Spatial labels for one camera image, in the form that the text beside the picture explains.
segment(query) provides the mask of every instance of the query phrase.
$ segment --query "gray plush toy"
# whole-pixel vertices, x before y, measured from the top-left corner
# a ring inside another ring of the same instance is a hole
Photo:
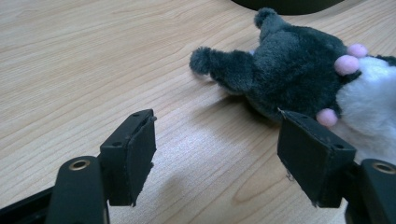
[[[279,110],[316,119],[358,149],[356,161],[396,163],[395,57],[347,48],[335,36],[283,21],[271,8],[259,10],[254,22],[261,29],[254,52],[198,48],[191,70],[246,96],[269,119],[280,121]]]

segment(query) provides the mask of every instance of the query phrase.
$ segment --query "pink paw pad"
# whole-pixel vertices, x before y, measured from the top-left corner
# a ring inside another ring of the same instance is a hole
[[[349,46],[349,48],[347,48],[347,54],[357,58],[363,58],[367,56],[368,52],[369,52],[368,49],[364,47],[362,44],[354,44]]]
[[[317,113],[317,121],[323,126],[332,127],[337,123],[338,118],[332,109],[326,108]]]
[[[335,61],[334,68],[340,76],[353,74],[359,69],[359,60],[350,55],[343,55]]]

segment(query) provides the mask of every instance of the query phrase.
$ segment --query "wood grain surface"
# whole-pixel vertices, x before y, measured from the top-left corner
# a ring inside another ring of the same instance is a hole
[[[258,46],[230,0],[0,0],[0,207],[153,108],[157,152],[137,207],[112,223],[344,223],[312,206],[276,155],[279,127],[188,67],[200,46]],[[396,55],[396,1],[346,0],[295,25]]]

